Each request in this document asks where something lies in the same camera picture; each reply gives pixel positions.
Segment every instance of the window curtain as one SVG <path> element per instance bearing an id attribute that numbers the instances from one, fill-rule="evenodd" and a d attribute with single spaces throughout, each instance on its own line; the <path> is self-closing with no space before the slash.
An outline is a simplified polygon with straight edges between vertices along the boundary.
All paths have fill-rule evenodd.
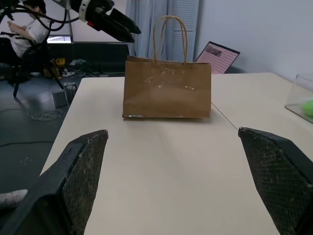
<path id="1" fill-rule="evenodd" d="M 153 28 L 157 20 L 165 15 L 173 15 L 174 0 L 128 0 L 126 15 L 140 28 L 141 34 L 134 35 L 135 43 L 129 43 L 132 56 L 153 58 Z M 158 58 L 172 60 L 174 22 L 170 20 L 165 29 L 163 42 L 160 42 L 164 21 L 156 24 L 156 47 L 160 47 Z"/>

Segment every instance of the white table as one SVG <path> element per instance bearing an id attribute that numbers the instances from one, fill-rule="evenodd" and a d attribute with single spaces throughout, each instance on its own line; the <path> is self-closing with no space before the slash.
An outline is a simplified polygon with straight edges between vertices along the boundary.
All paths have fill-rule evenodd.
<path id="1" fill-rule="evenodd" d="M 220 112 L 124 121 L 123 88 L 122 77 L 83 79 L 43 168 L 71 140 L 109 130 L 86 235 L 278 235 Z"/>
<path id="2" fill-rule="evenodd" d="M 237 128 L 290 139 L 313 161 L 313 125 L 285 109 L 291 88 L 291 82 L 273 73 L 213 75 L 212 103 Z"/>

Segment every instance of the clear plastic container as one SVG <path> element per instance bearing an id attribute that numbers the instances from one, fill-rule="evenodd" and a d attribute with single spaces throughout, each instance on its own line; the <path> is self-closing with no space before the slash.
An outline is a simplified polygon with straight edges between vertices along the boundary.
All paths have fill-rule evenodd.
<path id="1" fill-rule="evenodd" d="M 285 108 L 313 123 L 313 74 L 297 76 Z"/>

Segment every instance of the pink screen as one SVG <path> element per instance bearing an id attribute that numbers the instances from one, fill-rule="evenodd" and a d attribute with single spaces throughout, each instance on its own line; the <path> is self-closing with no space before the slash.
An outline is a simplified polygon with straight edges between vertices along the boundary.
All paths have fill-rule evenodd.
<path id="1" fill-rule="evenodd" d="M 197 59 L 199 63 L 210 63 L 213 74 L 225 73 L 238 57 L 238 53 L 209 43 Z"/>

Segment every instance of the white wall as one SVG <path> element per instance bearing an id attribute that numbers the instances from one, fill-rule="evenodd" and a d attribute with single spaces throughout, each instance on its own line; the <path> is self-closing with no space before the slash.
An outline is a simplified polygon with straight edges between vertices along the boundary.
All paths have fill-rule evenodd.
<path id="1" fill-rule="evenodd" d="M 47 15 L 49 17 L 52 17 L 52 18 L 57 19 L 57 20 L 63 20 L 64 9 L 61 6 L 59 6 L 58 4 L 53 2 L 52 0 L 45 0 L 45 3 L 46 3 Z M 13 18 L 14 18 L 14 23 L 16 23 L 20 26 L 26 25 L 27 23 L 32 21 L 31 17 L 26 13 L 15 13 L 15 14 L 13 14 Z M 7 22 L 9 20 L 10 19 L 7 16 L 3 18 L 3 20 L 0 24 L 0 32 L 2 32 L 2 31 L 8 32 L 8 33 L 10 32 L 8 24 L 7 24 Z M 52 28 L 57 28 L 58 26 L 60 26 L 60 25 L 57 23 L 56 24 L 54 23 L 52 25 Z M 51 35 L 60 35 L 60 34 L 70 35 L 70 29 L 69 29 L 68 24 L 64 25 L 64 27 L 59 31 L 51 32 Z"/>
<path id="2" fill-rule="evenodd" d="M 233 66 L 287 79 L 313 72 L 312 0 L 201 0 L 195 57 L 208 41 L 241 52 Z"/>
<path id="3" fill-rule="evenodd" d="M 126 12 L 127 0 L 114 0 L 117 10 L 124 13 Z M 78 13 L 71 10 L 70 18 L 78 17 Z M 91 28 L 87 23 L 76 21 L 72 23 L 73 40 L 75 42 L 117 42 L 117 40 L 103 31 L 96 31 Z"/>

